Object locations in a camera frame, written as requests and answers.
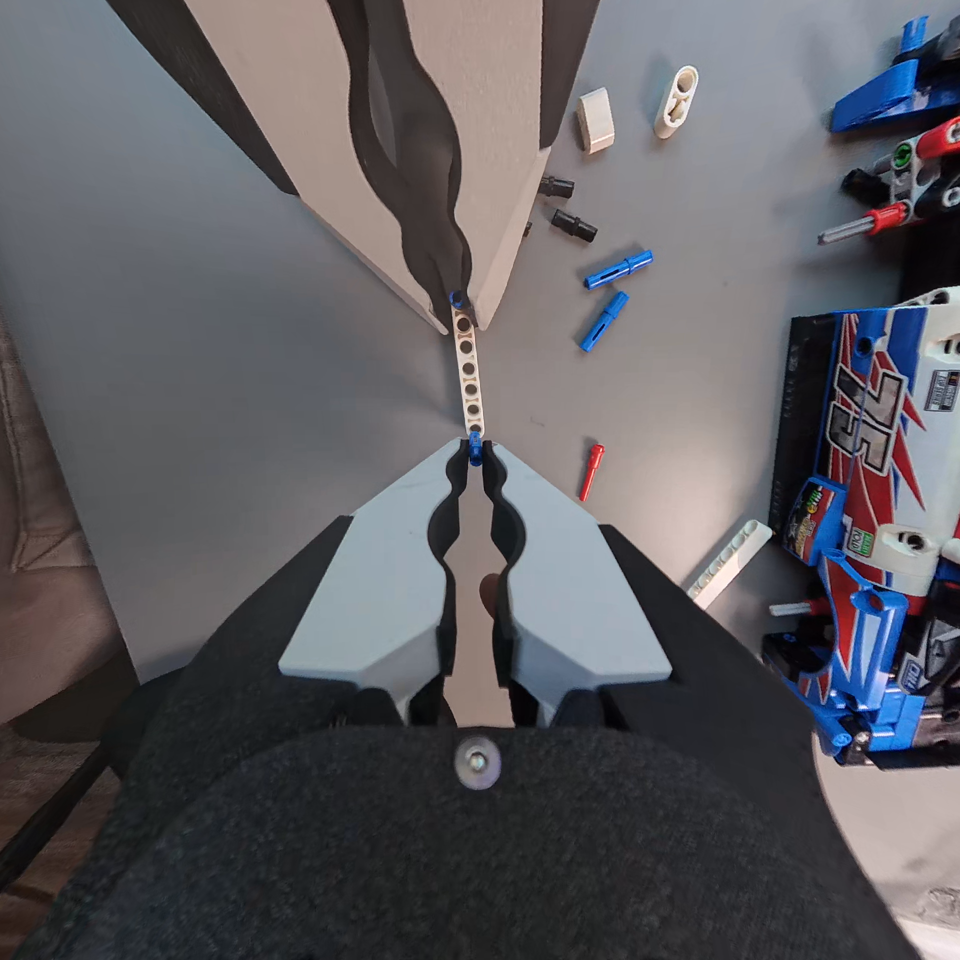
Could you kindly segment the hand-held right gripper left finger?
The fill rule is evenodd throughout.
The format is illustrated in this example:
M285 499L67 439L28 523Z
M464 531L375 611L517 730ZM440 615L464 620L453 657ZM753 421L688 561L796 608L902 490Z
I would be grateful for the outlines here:
M452 673L460 535L460 440L350 516L279 659L285 676L390 694L408 724L433 724Z

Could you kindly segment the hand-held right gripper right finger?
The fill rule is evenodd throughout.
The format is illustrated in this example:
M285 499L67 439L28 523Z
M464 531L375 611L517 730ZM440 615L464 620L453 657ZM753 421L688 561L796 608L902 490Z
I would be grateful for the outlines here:
M514 726L548 727L572 691L667 680L672 666L597 521L503 444L483 443L503 559L492 650Z

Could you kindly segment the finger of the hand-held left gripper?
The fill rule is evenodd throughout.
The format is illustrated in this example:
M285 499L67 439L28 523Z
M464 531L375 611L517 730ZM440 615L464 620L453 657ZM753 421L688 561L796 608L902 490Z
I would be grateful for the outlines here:
M442 331L369 186L349 122L350 67L325 1L188 1L218 61L318 221L426 324Z
M513 270L548 149L540 146L543 3L409 1L411 39L461 146L455 219L471 253L467 292L486 330Z

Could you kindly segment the thin white holed toy beam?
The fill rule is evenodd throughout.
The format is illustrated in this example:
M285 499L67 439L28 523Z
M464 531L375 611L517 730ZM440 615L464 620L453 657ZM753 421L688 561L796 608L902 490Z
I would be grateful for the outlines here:
M477 433L483 439L486 426L477 353L478 326L474 309L464 298L458 302L452 301L450 306L464 428L467 435Z

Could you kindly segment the white curved toy brick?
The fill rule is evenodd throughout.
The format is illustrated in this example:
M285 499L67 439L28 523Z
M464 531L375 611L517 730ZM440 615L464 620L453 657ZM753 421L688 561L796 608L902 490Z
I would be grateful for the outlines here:
M616 128L609 92L599 87L579 97L576 106L582 150L596 155L614 145Z

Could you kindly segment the thick white holed toy beam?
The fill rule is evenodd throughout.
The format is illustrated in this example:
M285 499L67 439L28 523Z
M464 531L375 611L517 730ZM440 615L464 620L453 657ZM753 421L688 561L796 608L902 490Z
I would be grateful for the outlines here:
M686 595L700 609L707 609L758 555L772 534L773 531L766 524L756 519L749 520L691 583Z

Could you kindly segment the white two-hole toy connector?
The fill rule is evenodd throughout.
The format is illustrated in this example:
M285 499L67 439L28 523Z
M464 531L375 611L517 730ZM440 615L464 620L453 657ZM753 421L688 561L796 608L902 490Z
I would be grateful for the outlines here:
M678 69L664 90L654 119L654 134L660 140L671 138L685 124L699 85L699 71L693 65Z

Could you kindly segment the toy brick race car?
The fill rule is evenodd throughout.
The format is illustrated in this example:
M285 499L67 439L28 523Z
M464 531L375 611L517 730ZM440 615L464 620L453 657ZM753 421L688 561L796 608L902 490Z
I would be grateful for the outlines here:
M865 212L818 242L909 233L901 301L791 320L769 509L815 579L762 660L827 756L883 770L959 762L959 26L927 22L834 104L834 134L937 123L842 181Z

